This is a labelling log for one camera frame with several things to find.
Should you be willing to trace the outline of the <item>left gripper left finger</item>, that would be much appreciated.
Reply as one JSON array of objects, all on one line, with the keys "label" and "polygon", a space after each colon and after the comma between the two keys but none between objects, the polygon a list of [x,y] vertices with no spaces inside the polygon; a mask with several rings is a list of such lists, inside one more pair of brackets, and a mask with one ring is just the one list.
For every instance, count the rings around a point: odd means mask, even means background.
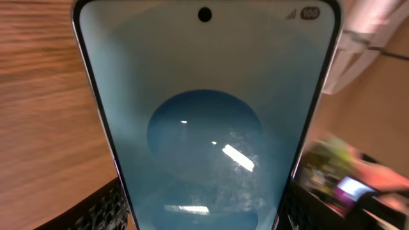
[{"label": "left gripper left finger", "polygon": [[128,204],[119,178],[35,230],[125,230]]}]

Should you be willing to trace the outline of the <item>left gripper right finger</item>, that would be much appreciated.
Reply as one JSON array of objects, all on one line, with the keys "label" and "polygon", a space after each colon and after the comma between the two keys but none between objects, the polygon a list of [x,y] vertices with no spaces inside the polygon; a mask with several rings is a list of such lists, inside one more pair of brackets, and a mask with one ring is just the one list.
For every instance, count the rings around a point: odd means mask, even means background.
[{"label": "left gripper right finger", "polygon": [[347,229],[347,224],[329,206],[290,181],[276,229],[342,230]]}]

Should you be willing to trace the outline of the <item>turquoise Galaxy S25 smartphone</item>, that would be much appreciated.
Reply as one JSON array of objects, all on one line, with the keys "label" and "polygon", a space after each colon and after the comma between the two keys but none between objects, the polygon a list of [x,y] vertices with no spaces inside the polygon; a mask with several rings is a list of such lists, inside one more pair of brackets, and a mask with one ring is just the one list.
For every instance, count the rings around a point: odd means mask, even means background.
[{"label": "turquoise Galaxy S25 smartphone", "polygon": [[275,229],[340,1],[76,1],[72,26],[138,229]]}]

